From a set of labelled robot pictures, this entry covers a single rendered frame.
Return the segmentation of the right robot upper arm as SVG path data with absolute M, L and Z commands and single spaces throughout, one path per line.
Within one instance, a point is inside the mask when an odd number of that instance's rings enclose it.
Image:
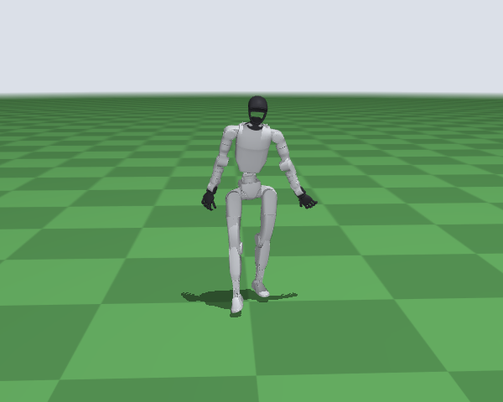
M 219 162 L 218 166 L 226 167 L 229 161 L 227 157 L 230 151 L 232 140 L 236 138 L 239 126 L 227 126 L 223 131 L 223 136 L 220 142 Z

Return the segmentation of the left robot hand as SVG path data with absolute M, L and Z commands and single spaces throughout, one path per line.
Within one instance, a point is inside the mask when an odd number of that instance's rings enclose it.
M 312 198 L 306 194 L 305 190 L 302 187 L 300 187 L 300 188 L 303 191 L 303 194 L 301 194 L 299 196 L 296 195 L 299 198 L 299 201 L 300 201 L 299 206 L 303 207 L 303 205 L 304 205 L 304 207 L 306 209 L 308 209 L 309 207 L 312 208 L 313 206 L 315 206 L 315 204 L 317 204 L 318 201 L 315 202 L 314 200 L 312 200 Z

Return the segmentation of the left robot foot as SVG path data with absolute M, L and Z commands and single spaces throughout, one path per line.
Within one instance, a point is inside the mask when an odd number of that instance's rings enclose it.
M 256 294 L 261 297 L 267 297 L 270 296 L 269 291 L 266 289 L 266 287 L 263 285 L 263 283 L 258 284 L 255 283 L 255 280 L 253 280 L 251 284 L 251 288 L 255 290 Z

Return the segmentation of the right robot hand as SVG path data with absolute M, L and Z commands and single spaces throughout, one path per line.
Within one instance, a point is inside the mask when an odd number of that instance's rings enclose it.
M 214 194 L 216 193 L 217 186 L 214 187 L 213 192 L 211 192 L 209 189 L 206 189 L 206 192 L 202 198 L 201 203 L 210 211 L 213 209 L 211 208 L 211 204 L 213 204 L 214 208 L 216 209 L 215 202 L 214 202 Z

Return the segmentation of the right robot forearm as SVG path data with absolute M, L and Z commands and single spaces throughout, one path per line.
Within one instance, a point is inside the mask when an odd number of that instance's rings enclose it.
M 217 165 L 218 162 L 219 162 L 219 155 L 216 157 L 215 164 L 213 167 L 213 173 L 210 178 L 210 183 L 207 186 L 207 189 L 209 189 L 211 192 L 213 192 L 215 186 L 217 186 L 218 188 L 218 185 L 220 184 L 221 175 L 224 171 L 224 168 L 222 166 Z

